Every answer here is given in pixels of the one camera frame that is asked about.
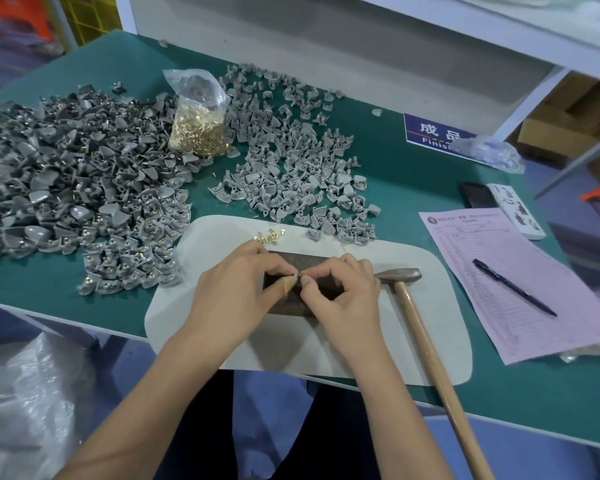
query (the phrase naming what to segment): yellow plastic crate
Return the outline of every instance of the yellow plastic crate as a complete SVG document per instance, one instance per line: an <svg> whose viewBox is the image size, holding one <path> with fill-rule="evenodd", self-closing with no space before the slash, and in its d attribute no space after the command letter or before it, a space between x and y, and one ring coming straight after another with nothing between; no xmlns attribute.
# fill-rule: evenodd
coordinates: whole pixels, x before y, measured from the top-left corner
<svg viewBox="0 0 600 480"><path fill-rule="evenodd" d="M122 30L116 0L60 0L78 45Z"/></svg>

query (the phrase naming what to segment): smartphone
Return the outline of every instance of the smartphone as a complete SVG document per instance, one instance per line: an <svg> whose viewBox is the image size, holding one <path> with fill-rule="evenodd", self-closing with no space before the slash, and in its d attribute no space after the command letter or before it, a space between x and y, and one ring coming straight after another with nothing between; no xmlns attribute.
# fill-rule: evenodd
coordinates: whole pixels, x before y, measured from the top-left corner
<svg viewBox="0 0 600 480"><path fill-rule="evenodd" d="M463 182L460 184L460 193L462 193L466 205L472 209L489 209L498 206L491 190L486 185Z"/></svg>

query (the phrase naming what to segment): pink paper form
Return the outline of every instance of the pink paper form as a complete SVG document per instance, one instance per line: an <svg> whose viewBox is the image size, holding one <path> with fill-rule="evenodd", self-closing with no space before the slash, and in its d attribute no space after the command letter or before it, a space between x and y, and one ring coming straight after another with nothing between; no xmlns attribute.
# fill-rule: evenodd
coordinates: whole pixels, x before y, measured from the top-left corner
<svg viewBox="0 0 600 480"><path fill-rule="evenodd" d="M506 365L600 343L600 299L570 268L524 238L501 209L421 212L420 217ZM558 317L488 277L474 259Z"/></svg>

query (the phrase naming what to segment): wooden hammer handle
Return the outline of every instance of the wooden hammer handle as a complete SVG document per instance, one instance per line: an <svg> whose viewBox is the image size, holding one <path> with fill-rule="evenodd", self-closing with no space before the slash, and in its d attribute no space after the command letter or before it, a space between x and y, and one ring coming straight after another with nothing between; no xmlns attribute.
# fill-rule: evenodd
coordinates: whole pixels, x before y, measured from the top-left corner
<svg viewBox="0 0 600 480"><path fill-rule="evenodd" d="M456 390L451 384L447 370L436 352L427 329L424 327L420 313L407 286L403 282L397 282L394 284L394 287L395 293L398 295L398 300L402 305L404 315L409 323L409 328L416 341L416 346L420 351L420 357L424 362L427 374L438 390L438 394L440 395L442 404L444 404L449 421L451 421L451 425L454 427L456 437L464 452L464 457L473 478L476 480L495 480L487 459L480 449L480 444L475 439L471 425L469 425L469 420L464 414L462 404L460 404Z"/></svg>

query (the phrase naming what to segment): left hand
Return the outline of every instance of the left hand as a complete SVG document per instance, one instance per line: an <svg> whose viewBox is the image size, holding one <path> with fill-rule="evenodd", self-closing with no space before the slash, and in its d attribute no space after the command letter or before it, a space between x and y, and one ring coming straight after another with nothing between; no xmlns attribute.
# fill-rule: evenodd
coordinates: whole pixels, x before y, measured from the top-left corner
<svg viewBox="0 0 600 480"><path fill-rule="evenodd" d="M298 271L256 240L238 246L229 256L200 275L186 323L178 332L195 337L222 361L243 343L280 298L282 280L260 291L264 273L290 275Z"/></svg>

